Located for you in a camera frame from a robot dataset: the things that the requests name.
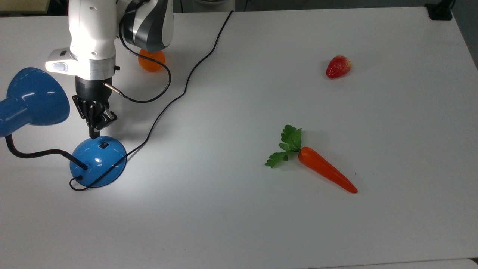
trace carrot leaves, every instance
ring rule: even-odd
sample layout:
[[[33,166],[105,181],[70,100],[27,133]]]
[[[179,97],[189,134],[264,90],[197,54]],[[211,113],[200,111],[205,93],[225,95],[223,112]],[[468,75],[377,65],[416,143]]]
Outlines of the carrot leaves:
[[[302,138],[302,129],[296,129],[290,125],[286,125],[281,134],[281,141],[279,147],[284,152],[276,152],[269,156],[269,159],[265,165],[270,166],[271,168],[277,165],[280,161],[287,161],[289,155],[293,152],[300,152],[301,150],[301,138]]]

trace blue desk lamp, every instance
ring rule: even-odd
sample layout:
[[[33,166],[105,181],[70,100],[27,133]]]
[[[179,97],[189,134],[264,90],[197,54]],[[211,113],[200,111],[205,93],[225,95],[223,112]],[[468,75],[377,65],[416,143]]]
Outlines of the blue desk lamp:
[[[110,184],[126,166],[126,158],[115,165],[126,155],[126,151],[114,138],[89,138],[72,155],[58,149],[22,153],[15,148],[11,134],[20,127],[61,123],[69,114],[68,98],[60,84],[42,70],[28,67],[15,75],[8,86],[7,98],[0,101],[0,137],[5,137],[9,150],[17,157],[63,155],[71,161],[70,171],[74,179],[86,189]]]

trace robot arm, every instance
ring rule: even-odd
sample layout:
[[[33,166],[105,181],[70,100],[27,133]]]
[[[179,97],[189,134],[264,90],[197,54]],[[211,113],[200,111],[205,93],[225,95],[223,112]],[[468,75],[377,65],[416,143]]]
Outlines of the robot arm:
[[[73,101],[94,139],[117,119],[109,110],[116,66],[114,40],[122,22],[126,42],[150,52],[166,48],[173,36],[172,0],[70,0],[69,48],[54,50],[45,67],[75,76]]]

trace lamp base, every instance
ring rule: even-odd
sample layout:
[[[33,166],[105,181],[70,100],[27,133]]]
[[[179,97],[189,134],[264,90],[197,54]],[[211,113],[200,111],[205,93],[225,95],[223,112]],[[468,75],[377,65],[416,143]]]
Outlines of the lamp base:
[[[114,169],[98,180],[108,169],[126,155],[123,145],[109,136],[100,136],[87,139],[76,147],[72,154],[75,158],[88,166],[83,170],[78,165],[70,162],[70,171],[76,181],[89,188],[103,187],[116,180],[126,166],[126,159]]]

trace lamp shade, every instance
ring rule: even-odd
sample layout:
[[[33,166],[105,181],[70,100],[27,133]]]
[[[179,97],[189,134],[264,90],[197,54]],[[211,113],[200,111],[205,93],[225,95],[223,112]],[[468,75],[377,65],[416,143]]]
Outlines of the lamp shade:
[[[65,121],[70,104],[63,88],[44,71],[28,67],[15,75],[0,102],[0,137],[26,124],[52,125]]]

